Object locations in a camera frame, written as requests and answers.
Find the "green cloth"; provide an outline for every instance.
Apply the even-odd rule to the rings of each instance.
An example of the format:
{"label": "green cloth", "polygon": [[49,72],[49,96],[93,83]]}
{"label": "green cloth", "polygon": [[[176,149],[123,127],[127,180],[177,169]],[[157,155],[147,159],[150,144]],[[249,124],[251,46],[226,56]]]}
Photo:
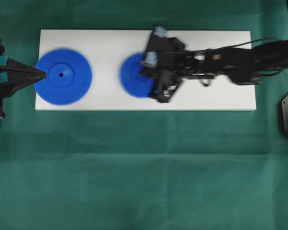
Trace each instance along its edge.
{"label": "green cloth", "polygon": [[[6,54],[28,65],[40,29],[157,23],[288,39],[285,0],[0,0]],[[288,230],[287,93],[288,70],[253,112],[38,112],[27,87],[0,122],[0,230]]]}

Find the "white board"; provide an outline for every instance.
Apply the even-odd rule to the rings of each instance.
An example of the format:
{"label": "white board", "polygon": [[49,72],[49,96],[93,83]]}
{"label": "white board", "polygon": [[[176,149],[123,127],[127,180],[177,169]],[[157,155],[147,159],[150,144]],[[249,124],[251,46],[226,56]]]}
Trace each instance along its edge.
{"label": "white board", "polygon": [[[89,92],[76,103],[57,106],[36,94],[36,110],[255,110],[254,86],[238,86],[225,76],[203,87],[187,80],[170,103],[129,95],[120,83],[120,67],[131,54],[143,52],[148,30],[41,30],[39,57],[60,48],[80,52],[89,61],[93,81]],[[188,50],[218,48],[248,42],[250,31],[169,31]]]}

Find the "gear teeth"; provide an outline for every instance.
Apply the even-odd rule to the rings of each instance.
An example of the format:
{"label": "gear teeth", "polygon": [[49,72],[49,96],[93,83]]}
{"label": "gear teeth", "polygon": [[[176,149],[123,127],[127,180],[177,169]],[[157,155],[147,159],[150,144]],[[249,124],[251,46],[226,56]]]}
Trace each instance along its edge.
{"label": "gear teeth", "polygon": [[[66,55],[72,57],[70,60],[66,59]],[[48,79],[50,76],[47,76],[47,79],[42,80],[40,84],[34,84],[33,87],[38,95],[43,98],[45,101],[55,104],[55,105],[70,105],[87,94],[92,85],[92,69],[86,58],[76,50],[60,47],[51,51],[46,52],[36,64],[36,68],[46,71],[47,75],[49,74],[50,69],[60,63],[66,63],[72,69],[72,80],[71,83],[68,83],[66,86],[57,86],[53,84],[53,81]],[[84,81],[80,81],[79,75],[86,77]],[[59,94],[59,97],[63,95],[66,96],[64,100],[58,99],[56,95]]]}

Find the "blue gear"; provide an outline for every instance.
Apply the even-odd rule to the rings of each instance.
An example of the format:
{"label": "blue gear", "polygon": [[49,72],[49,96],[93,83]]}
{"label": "blue gear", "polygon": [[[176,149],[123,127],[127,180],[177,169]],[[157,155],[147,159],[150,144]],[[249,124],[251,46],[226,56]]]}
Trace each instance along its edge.
{"label": "blue gear", "polygon": [[80,100],[92,83],[92,70],[87,60],[70,49],[55,49],[45,54],[36,68],[47,78],[34,84],[35,91],[45,101],[67,105]]}
{"label": "blue gear", "polygon": [[121,84],[129,94],[135,97],[148,97],[154,85],[154,80],[140,74],[142,59],[143,54],[131,55],[120,69]]}

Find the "black cable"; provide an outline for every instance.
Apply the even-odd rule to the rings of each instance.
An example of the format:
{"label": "black cable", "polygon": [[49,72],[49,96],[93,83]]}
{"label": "black cable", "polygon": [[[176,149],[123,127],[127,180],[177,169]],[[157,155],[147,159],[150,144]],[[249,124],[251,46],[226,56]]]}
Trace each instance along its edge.
{"label": "black cable", "polygon": [[[221,47],[221,48],[216,48],[216,49],[213,49],[213,50],[219,50],[219,49],[225,49],[225,48],[234,48],[234,47],[239,47],[239,46],[243,46],[243,45],[247,45],[247,44],[251,44],[251,43],[255,43],[255,42],[266,41],[266,40],[282,41],[281,39],[278,39],[278,38],[275,38],[275,37],[264,37],[264,38],[252,40],[252,41],[249,41],[249,42],[233,45],[233,46],[224,46],[224,47]],[[204,51],[207,51],[207,50],[210,50],[210,49],[195,50],[195,51],[180,51],[180,52],[177,52],[177,51],[176,52],[175,51],[161,51],[161,53],[187,54],[187,53],[204,52]]]}
{"label": "black cable", "polygon": [[250,43],[261,42],[261,41],[266,41],[266,40],[281,41],[281,39],[278,39],[278,38],[275,38],[275,37],[264,37],[264,38],[260,38],[260,39],[257,39],[257,40],[252,40],[252,41],[249,41],[249,42],[241,43],[241,44],[238,44],[238,45],[225,46],[225,47],[221,47],[221,48],[217,48],[217,49],[233,48],[233,47],[243,46],[243,45],[247,45],[247,44],[250,44]]}
{"label": "black cable", "polygon": [[274,72],[274,73],[261,74],[260,76],[261,76],[261,77],[272,77],[272,76],[277,75],[277,74],[279,74],[279,73],[281,73],[281,72],[283,72],[283,71],[284,71],[284,70],[281,69],[281,70],[276,71],[276,72]]}

